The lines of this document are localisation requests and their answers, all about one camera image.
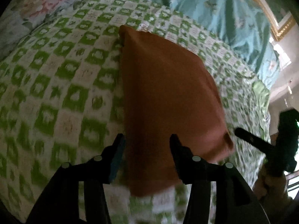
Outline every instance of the brown pillow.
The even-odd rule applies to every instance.
[[[169,148],[173,133],[209,162],[231,154],[217,87],[201,59],[148,32],[121,26],[119,35],[131,194],[145,196],[181,182]]]

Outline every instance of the pillow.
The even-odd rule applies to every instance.
[[[128,186],[145,196],[180,183],[169,148],[175,133],[209,162],[232,153],[217,87],[201,59],[148,32],[121,26]]]
[[[0,60],[9,55],[20,39],[39,26],[46,16],[77,0],[12,0],[0,17]]]

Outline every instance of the silver screw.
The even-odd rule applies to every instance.
[[[70,164],[68,162],[64,162],[63,164],[61,164],[62,168],[68,168],[70,166]]]
[[[231,162],[227,162],[227,163],[225,164],[225,166],[226,166],[227,168],[233,168],[233,167],[234,167],[234,165],[233,165]]]
[[[94,160],[95,160],[95,161],[101,161],[102,159],[103,159],[103,158],[102,158],[101,155],[97,155],[97,156],[94,157]]]
[[[201,158],[200,158],[199,156],[193,156],[193,157],[192,157],[192,160],[193,160],[193,161],[200,161]]]

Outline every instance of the picture frame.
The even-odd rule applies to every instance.
[[[296,21],[292,16],[291,12],[287,11],[285,16],[278,22],[270,6],[266,2],[266,0],[254,0],[254,1],[259,4],[259,6],[261,7],[261,9],[264,11],[265,15],[269,19],[273,39],[276,42],[279,42],[296,24]]]

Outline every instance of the bed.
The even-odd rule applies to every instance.
[[[169,39],[204,61],[235,144],[235,153],[224,161],[253,186],[264,155],[237,139],[233,129],[243,127],[270,141],[269,88],[279,71],[269,22],[253,1],[57,0],[54,8],[42,1],[20,16],[23,1],[13,0],[0,19],[2,27],[9,15],[22,21],[10,28],[5,24],[15,31],[1,37],[9,48],[0,64],[0,199],[17,219],[26,221],[61,163],[86,162],[124,132],[118,63],[122,24]],[[229,7],[233,10],[226,13]],[[27,30],[20,35],[23,27]],[[122,168],[104,187],[112,223],[182,223],[190,186],[137,198],[123,185],[123,174]],[[79,193],[84,219],[81,184]]]

